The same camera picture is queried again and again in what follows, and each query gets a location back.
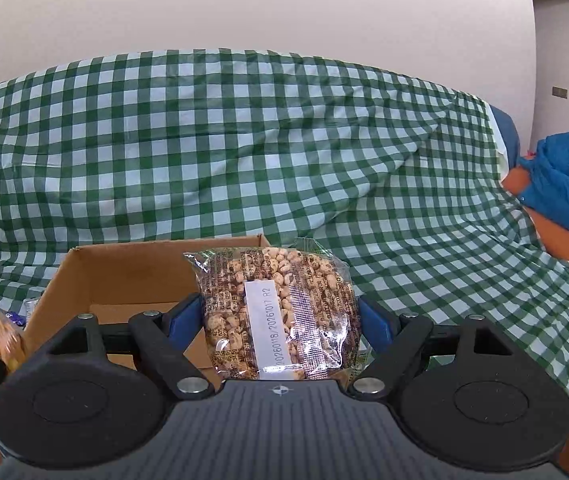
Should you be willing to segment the clear bag of printed puffs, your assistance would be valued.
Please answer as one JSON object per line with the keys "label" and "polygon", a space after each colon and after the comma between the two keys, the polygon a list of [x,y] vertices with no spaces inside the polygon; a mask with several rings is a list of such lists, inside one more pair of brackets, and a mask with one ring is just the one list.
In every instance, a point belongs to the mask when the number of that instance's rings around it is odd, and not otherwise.
{"label": "clear bag of printed puffs", "polygon": [[361,322],[347,265],[313,240],[186,255],[204,334],[224,379],[341,379],[356,366]]}

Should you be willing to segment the brown cardboard box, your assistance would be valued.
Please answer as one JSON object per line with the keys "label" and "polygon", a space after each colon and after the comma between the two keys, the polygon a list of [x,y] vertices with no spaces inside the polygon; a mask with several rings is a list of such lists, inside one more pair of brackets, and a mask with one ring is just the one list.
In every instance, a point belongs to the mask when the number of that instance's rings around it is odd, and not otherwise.
{"label": "brown cardboard box", "polygon": [[136,367],[127,323],[196,292],[189,252],[266,244],[253,235],[71,250],[27,324],[30,357],[0,386],[0,479],[249,477],[254,390],[219,384],[200,330],[185,356],[215,392],[167,399]]}

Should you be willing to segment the green white checkered cloth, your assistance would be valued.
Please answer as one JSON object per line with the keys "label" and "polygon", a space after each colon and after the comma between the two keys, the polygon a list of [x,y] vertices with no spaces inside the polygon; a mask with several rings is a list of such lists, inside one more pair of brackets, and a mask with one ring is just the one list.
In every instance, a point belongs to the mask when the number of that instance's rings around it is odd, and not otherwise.
{"label": "green white checkered cloth", "polygon": [[501,142],[469,93],[294,54],[127,53],[0,82],[0,309],[77,246],[309,237],[390,309],[484,313],[569,393],[569,263],[502,187]]}

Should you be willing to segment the wall switch plate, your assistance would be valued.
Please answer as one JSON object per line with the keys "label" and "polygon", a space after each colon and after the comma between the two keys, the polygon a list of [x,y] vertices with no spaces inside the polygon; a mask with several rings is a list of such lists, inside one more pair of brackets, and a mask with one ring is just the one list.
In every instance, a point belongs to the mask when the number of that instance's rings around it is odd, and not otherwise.
{"label": "wall switch plate", "polygon": [[567,90],[564,88],[560,88],[560,87],[553,87],[552,88],[552,95],[557,96],[560,99],[566,99],[567,98]]}

